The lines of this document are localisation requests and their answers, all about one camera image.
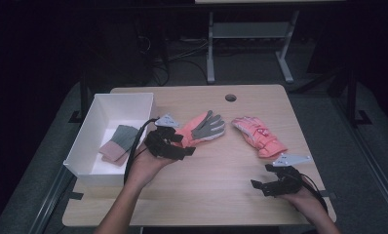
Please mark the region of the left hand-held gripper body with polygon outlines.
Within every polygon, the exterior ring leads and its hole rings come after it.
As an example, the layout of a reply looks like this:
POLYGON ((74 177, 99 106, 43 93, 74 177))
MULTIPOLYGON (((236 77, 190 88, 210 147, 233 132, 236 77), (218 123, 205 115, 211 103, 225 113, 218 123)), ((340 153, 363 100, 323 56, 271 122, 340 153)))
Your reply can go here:
POLYGON ((144 140, 147 149, 156 157, 176 160, 175 151, 178 146, 174 145, 173 142, 165 142, 165 134, 175 133, 178 122, 170 114, 165 114, 162 117, 148 120, 145 125, 150 123, 156 126, 156 130, 150 131, 144 140))

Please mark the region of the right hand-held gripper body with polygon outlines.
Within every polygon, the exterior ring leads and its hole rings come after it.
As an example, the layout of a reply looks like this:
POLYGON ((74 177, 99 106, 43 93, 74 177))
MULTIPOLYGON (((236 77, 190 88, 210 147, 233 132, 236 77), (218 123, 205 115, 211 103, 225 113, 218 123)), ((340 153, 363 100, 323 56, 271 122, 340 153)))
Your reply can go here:
POLYGON ((274 162, 271 163, 279 171, 275 174, 276 181, 264 183, 267 186, 268 196, 279 196, 284 194, 296 193, 302 186, 301 175, 294 166, 310 162, 310 156, 298 156, 288 153, 282 153, 274 162))

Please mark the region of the pink glove with grey palm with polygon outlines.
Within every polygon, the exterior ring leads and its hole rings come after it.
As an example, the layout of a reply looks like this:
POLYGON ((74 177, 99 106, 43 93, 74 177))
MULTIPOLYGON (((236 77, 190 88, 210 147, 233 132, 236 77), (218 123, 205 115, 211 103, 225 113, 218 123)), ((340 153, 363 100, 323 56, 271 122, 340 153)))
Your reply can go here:
POLYGON ((214 115, 209 110, 187 122, 175 133, 182 136, 181 142, 177 143, 178 146, 194 147, 200 142, 221 137, 225 133, 225 122, 220 115, 214 115))

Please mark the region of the pink padded ski glove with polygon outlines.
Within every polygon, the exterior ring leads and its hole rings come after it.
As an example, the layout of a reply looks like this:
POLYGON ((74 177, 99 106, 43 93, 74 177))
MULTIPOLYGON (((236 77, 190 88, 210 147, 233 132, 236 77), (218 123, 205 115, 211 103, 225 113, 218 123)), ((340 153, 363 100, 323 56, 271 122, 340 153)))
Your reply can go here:
POLYGON ((288 150, 257 117, 235 118, 231 124, 241 132, 249 145, 257 149, 260 158, 277 157, 288 150))

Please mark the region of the white box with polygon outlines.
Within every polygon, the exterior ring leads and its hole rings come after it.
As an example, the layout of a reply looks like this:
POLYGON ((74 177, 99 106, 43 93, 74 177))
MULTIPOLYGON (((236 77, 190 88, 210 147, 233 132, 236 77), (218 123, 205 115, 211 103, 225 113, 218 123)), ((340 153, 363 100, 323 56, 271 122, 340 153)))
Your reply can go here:
POLYGON ((86 186, 122 186, 126 164, 104 162, 98 151, 119 125, 139 130, 157 116, 152 93, 96 94, 63 164, 86 186))

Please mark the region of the person's right hand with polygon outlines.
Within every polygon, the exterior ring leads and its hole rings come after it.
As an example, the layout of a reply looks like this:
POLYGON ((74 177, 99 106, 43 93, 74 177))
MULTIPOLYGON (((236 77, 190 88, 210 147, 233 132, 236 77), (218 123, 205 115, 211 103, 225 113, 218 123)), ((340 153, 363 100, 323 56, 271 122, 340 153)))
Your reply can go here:
POLYGON ((324 225, 329 218, 321 203, 307 188, 302 187, 295 194, 280 195, 280 198, 290 202, 310 223, 317 227, 324 225))

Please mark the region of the person's left hand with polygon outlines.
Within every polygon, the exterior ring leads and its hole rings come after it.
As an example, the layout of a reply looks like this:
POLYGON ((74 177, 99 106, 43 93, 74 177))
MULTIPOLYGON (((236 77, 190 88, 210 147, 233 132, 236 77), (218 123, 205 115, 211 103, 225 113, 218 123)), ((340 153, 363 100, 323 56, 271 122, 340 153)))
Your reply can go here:
POLYGON ((136 156, 124 187, 128 190, 141 190, 148 184, 164 167, 175 160, 155 157, 142 144, 136 151, 136 156))

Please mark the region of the aluminium floor rail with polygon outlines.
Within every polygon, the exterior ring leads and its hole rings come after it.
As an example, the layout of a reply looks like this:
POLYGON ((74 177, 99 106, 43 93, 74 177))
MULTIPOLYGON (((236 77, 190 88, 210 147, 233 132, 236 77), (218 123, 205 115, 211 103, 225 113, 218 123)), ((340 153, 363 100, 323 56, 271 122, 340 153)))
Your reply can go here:
POLYGON ((57 208, 60 199, 72 179, 73 174, 65 166, 61 166, 51 185, 51 188, 44 198, 38 214, 34 218, 28 234, 44 233, 49 221, 51 220, 53 212, 57 208))
POLYGON ((332 103, 339 111, 339 115, 345 123, 345 126, 348 128, 352 138, 355 140, 356 145, 360 148, 362 155, 369 166, 369 170, 371 171, 371 174, 388 205, 388 178, 378 165, 372 150, 367 145, 365 138, 361 135, 359 130, 359 126, 366 122, 366 117, 363 117, 361 120, 351 120, 349 115, 346 113, 346 108, 341 100, 334 98, 332 103))

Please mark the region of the black stand post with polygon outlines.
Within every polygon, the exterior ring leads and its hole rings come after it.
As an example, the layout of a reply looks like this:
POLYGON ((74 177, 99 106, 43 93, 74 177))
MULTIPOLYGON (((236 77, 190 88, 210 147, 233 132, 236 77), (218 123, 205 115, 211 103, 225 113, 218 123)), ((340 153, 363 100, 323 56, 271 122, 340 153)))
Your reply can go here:
POLYGON ((79 89, 80 89, 80 109, 77 111, 74 111, 71 114, 69 123, 82 124, 88 112, 88 108, 89 108, 88 86, 87 86, 86 74, 84 72, 81 73, 79 78, 79 89))
POLYGON ((357 79, 353 71, 349 72, 347 80, 347 104, 346 116, 352 127, 359 125, 371 125, 371 120, 364 110, 356 108, 357 103, 357 79))

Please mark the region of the grey metal frame table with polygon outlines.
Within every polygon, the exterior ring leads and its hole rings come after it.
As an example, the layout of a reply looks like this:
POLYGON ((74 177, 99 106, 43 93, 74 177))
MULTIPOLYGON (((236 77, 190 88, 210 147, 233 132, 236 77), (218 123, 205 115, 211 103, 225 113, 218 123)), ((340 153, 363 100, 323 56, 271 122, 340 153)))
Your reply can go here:
POLYGON ((285 81, 294 82, 286 55, 291 43, 300 11, 309 5, 339 3, 344 0, 195 0, 198 6, 213 7, 209 10, 208 24, 208 51, 207 51, 207 82, 215 83, 213 42, 215 39, 281 39, 283 46, 275 52, 285 81), (220 22, 214 20, 214 13, 222 8, 242 8, 251 11, 271 11, 276 8, 280 13, 286 9, 291 11, 288 20, 269 19, 254 22, 251 19, 245 22, 220 22))

